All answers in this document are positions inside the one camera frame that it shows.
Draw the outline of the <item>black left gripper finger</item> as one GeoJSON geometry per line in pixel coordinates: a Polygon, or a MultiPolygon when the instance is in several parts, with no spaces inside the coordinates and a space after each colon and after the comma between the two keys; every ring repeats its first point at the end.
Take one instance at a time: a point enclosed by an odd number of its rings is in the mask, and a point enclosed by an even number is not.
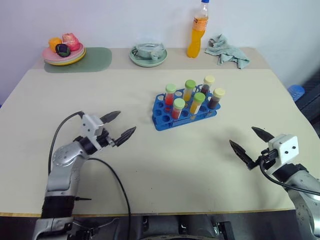
{"type": "Polygon", "coordinates": [[[125,132],[123,132],[120,137],[116,140],[114,140],[114,145],[119,147],[120,145],[122,145],[123,143],[125,143],[131,136],[132,134],[135,132],[136,130],[136,126],[129,128],[128,130],[126,130],[125,132]]]}
{"type": "Polygon", "coordinates": [[[121,113],[120,110],[116,110],[116,111],[112,111],[110,113],[105,114],[104,116],[102,116],[100,118],[100,120],[103,123],[110,123],[111,121],[113,121],[119,114],[121,113]]]}

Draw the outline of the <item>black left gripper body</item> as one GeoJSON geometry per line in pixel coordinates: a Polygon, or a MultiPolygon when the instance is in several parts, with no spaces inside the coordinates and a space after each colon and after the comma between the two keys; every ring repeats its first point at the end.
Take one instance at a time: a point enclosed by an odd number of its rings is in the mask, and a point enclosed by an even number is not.
{"type": "Polygon", "coordinates": [[[103,128],[101,134],[96,137],[96,141],[101,148],[104,148],[106,146],[118,146],[116,140],[109,136],[109,132],[105,128],[103,128]]]}

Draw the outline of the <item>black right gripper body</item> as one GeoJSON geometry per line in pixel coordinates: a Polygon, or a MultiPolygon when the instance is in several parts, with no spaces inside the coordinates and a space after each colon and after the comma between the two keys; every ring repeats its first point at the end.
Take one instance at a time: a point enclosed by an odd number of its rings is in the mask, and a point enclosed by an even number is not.
{"type": "Polygon", "coordinates": [[[278,151],[276,149],[269,150],[268,148],[261,152],[261,155],[258,157],[256,161],[251,160],[247,164],[247,168],[252,170],[257,167],[260,163],[262,163],[265,170],[270,169],[275,163],[276,158],[278,157],[278,151]]]}

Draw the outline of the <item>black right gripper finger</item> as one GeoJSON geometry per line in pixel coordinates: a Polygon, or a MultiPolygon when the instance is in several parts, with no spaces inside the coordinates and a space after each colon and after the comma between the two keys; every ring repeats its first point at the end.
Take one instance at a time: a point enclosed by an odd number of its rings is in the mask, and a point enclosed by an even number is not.
{"type": "Polygon", "coordinates": [[[246,164],[251,165],[253,160],[246,154],[246,151],[236,142],[229,140],[230,146],[235,154],[246,164]]]}
{"type": "Polygon", "coordinates": [[[265,143],[268,143],[270,140],[274,138],[272,134],[261,129],[259,127],[252,126],[251,129],[257,134],[257,136],[262,139],[265,143]]]}

